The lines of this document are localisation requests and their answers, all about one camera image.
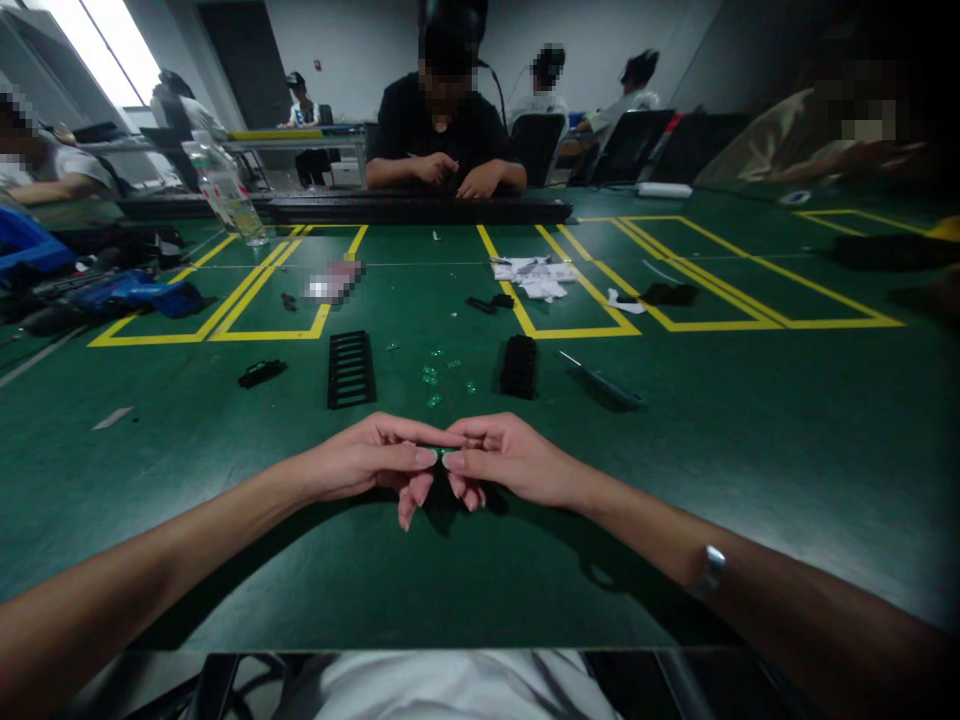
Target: wristwatch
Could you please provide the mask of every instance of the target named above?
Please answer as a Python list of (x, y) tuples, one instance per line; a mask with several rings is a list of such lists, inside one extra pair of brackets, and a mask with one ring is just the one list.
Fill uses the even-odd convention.
[(707, 545), (706, 558), (703, 563), (703, 574), (695, 585), (687, 588), (687, 592), (697, 600), (703, 600), (720, 586), (723, 571), (727, 566), (727, 558), (713, 545)]

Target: black shirt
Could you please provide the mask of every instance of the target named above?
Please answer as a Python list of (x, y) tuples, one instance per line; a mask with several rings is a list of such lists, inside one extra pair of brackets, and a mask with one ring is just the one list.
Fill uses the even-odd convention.
[[(383, 92), (380, 127), (367, 135), (367, 160), (402, 160), (442, 152), (460, 163), (447, 190), (456, 190), (467, 174), (493, 159), (516, 162), (510, 138), (493, 105), (471, 90), (461, 101), (456, 117), (440, 133), (433, 127), (427, 99), (417, 73), (397, 80)], [(417, 187), (426, 187), (419, 180)]]

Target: fingernail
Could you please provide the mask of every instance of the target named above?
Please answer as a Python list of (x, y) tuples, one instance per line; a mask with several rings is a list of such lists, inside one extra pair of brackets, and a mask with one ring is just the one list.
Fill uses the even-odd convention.
[(443, 466), (447, 470), (463, 470), (464, 464), (462, 452), (445, 453), (443, 456)]
[(415, 460), (418, 468), (428, 468), (437, 462), (437, 451), (429, 448), (417, 448)]

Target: window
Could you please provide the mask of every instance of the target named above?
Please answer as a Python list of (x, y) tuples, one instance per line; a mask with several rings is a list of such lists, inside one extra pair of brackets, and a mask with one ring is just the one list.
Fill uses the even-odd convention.
[(26, 0), (53, 15), (117, 107), (150, 104), (160, 68), (123, 0)]

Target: white shirt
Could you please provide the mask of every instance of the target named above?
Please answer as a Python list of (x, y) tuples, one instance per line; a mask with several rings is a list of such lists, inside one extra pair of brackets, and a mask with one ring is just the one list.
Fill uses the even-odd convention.
[(507, 109), (507, 135), (513, 134), (513, 124), (521, 115), (563, 115), (570, 116), (567, 102), (552, 92), (534, 92), (525, 98), (520, 98)]
[(45, 130), (37, 133), (47, 144), (47, 157), (34, 170), (24, 170), (13, 166), (0, 166), (0, 187), (23, 187), (33, 182), (56, 182), (63, 180), (67, 175), (79, 173), (91, 177), (101, 183), (105, 190), (100, 193), (107, 198), (118, 196), (113, 177), (100, 162), (79, 148), (64, 145)]
[(620, 122), (623, 114), (629, 110), (657, 110), (660, 107), (660, 96), (651, 90), (637, 90), (624, 95), (613, 105), (590, 118), (590, 129), (593, 130), (601, 146), (607, 144), (613, 129)]
[[(310, 122), (319, 122), (320, 120), (320, 106), (317, 103), (313, 103), (313, 120)], [(303, 110), (300, 108), (300, 103), (294, 103), (290, 108), (290, 122), (293, 123), (296, 127), (303, 127), (306, 124), (305, 118), (303, 117)]]
[[(187, 119), (190, 121), (191, 130), (206, 130), (214, 140), (221, 142), (227, 140), (226, 129), (209, 110), (193, 98), (181, 97), (180, 100), (183, 102), (183, 110), (187, 113)], [(153, 117), (158, 126), (170, 127), (167, 115), (163, 111), (163, 103), (160, 102), (159, 98), (150, 100), (150, 110), (153, 112)]]
[(622, 720), (579, 653), (351, 652), (304, 667), (274, 720)]

